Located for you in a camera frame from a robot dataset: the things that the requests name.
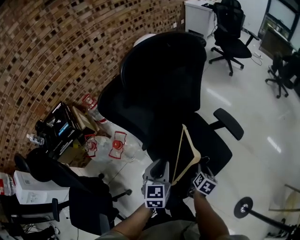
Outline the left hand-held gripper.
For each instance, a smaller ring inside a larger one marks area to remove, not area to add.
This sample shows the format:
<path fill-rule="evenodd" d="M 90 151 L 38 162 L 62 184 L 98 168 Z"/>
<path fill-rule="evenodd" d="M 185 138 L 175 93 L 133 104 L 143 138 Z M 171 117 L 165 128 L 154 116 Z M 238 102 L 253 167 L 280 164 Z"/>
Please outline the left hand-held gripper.
<path fill-rule="evenodd" d="M 145 169 L 142 179 L 142 193 L 146 208 L 165 208 L 171 189 L 169 162 L 161 159 L 152 162 Z"/>

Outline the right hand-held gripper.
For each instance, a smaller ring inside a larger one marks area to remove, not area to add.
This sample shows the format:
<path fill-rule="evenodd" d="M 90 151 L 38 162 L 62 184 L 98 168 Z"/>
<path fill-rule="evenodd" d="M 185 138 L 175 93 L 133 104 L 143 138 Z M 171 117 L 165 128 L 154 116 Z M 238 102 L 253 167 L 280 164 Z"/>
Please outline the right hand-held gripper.
<path fill-rule="evenodd" d="M 210 168 L 206 165 L 202 167 L 200 163 L 197 164 L 197 173 L 193 178 L 192 183 L 195 190 L 205 196 L 208 196 L 218 185 L 218 181 Z"/>

